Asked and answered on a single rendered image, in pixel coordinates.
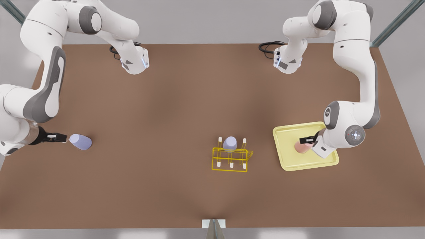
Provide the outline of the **silver frame post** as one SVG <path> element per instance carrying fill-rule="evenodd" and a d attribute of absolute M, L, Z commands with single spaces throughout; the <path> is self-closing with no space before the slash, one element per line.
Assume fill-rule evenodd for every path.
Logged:
<path fill-rule="evenodd" d="M 23 14 L 23 12 L 20 11 L 20 9 L 15 6 L 14 3 L 12 3 L 11 0 L 0 0 L 0 5 L 10 14 L 13 18 L 15 18 L 20 25 L 23 25 L 26 16 Z"/>
<path fill-rule="evenodd" d="M 222 229 L 226 228 L 225 219 L 202 219 L 202 228 L 207 228 L 206 239 L 225 239 Z"/>
<path fill-rule="evenodd" d="M 370 47 L 379 47 L 424 3 L 425 0 L 411 0 L 399 15 L 370 43 Z"/>

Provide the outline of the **pink cup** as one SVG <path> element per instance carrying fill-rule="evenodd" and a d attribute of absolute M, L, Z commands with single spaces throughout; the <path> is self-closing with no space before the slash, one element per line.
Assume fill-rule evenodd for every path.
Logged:
<path fill-rule="evenodd" d="M 299 141 L 296 142 L 296 144 L 294 145 L 295 150 L 298 153 L 306 153 L 307 151 L 309 151 L 311 149 L 311 147 L 313 146 L 313 144 L 310 143 L 306 143 L 306 144 L 301 144 Z"/>

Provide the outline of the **yellow tray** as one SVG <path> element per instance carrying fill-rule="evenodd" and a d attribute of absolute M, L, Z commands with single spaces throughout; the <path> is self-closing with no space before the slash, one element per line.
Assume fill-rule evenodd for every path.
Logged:
<path fill-rule="evenodd" d="M 333 151 L 326 158 L 321 158 L 311 150 L 298 153 L 295 149 L 295 144 L 300 138 L 313 136 L 323 128 L 325 124 L 322 121 L 275 127 L 273 136 L 282 169 L 296 171 L 337 165 L 339 163 L 337 151 Z"/>

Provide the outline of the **lavender cup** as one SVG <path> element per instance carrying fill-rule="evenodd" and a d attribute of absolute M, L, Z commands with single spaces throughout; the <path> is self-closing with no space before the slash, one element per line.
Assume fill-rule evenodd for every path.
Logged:
<path fill-rule="evenodd" d="M 92 145 L 92 140 L 89 137 L 86 137 L 81 134 L 73 134 L 70 136 L 69 141 L 71 144 L 73 144 L 76 148 L 79 148 L 80 150 L 88 150 Z"/>
<path fill-rule="evenodd" d="M 233 136 L 227 137 L 222 145 L 223 149 L 228 153 L 234 152 L 237 149 L 237 146 L 237 139 L 235 139 Z"/>

